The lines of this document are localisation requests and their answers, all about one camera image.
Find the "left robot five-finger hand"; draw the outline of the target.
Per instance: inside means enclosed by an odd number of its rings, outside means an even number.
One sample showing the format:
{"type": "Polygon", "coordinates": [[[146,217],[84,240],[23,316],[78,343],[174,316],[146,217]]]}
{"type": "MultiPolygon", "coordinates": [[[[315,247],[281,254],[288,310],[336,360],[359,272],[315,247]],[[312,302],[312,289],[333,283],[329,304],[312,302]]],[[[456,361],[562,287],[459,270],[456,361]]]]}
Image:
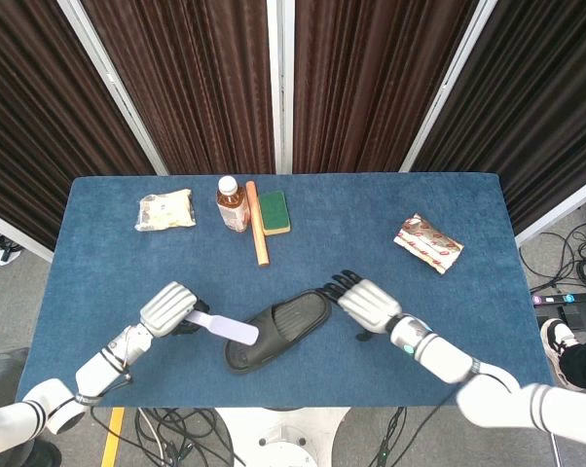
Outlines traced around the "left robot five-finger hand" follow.
{"type": "Polygon", "coordinates": [[[184,285],[172,281],[140,309],[140,323],[155,338],[173,334],[194,310],[209,313],[209,306],[184,285]]]}

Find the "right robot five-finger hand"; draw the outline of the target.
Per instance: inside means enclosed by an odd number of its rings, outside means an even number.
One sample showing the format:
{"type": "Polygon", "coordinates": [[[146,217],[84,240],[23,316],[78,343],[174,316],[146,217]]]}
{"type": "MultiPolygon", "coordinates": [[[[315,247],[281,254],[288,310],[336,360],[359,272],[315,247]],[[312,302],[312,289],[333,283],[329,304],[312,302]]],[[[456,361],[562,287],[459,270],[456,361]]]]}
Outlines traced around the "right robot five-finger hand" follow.
{"type": "Polygon", "coordinates": [[[343,269],[317,292],[362,327],[355,338],[368,341],[376,334],[389,334],[403,317],[401,305],[377,284],[352,270],[343,269]]]}

